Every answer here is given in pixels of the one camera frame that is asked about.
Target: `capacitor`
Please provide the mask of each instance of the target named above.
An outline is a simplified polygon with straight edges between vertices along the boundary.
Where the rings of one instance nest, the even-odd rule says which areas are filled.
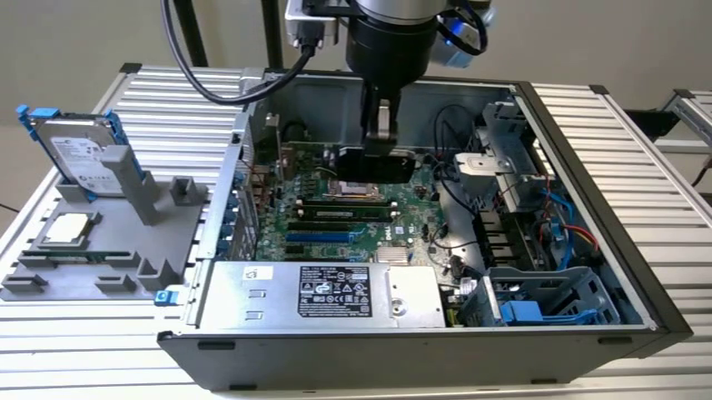
[[[424,223],[422,225],[420,236],[422,236],[422,240],[427,242],[428,241],[428,236],[430,236],[430,228],[427,227],[427,223]]]

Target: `power supply label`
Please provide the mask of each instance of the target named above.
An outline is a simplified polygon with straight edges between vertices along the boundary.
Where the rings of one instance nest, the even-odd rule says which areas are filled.
[[[299,306],[303,318],[368,318],[368,267],[301,267]]]

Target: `red cable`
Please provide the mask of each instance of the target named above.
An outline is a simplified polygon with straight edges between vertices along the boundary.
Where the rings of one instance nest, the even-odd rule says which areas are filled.
[[[562,227],[564,227],[566,229],[570,229],[571,231],[579,232],[593,242],[593,249],[595,251],[598,250],[598,241],[595,240],[595,238],[593,237],[589,231],[586,231],[582,227],[577,227],[574,225],[562,225]]]

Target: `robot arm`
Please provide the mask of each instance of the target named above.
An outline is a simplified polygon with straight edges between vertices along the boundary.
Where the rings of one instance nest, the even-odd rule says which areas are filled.
[[[161,0],[169,47],[189,84],[213,103],[243,105],[264,99],[303,70],[316,49],[337,42],[339,20],[347,21],[345,62],[363,79],[361,148],[343,154],[351,182],[407,182],[408,174],[391,171],[411,160],[394,154],[400,90],[426,72],[428,63],[463,68],[487,47],[490,1],[467,0],[288,0],[284,20],[292,45],[301,56],[292,68],[240,97],[220,97],[197,82],[178,51],[169,18],[169,0]]]

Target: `connector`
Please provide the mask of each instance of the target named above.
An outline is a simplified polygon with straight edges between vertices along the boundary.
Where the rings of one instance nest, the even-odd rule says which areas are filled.
[[[296,45],[304,49],[323,47],[323,24],[320,22],[300,22],[296,31]]]

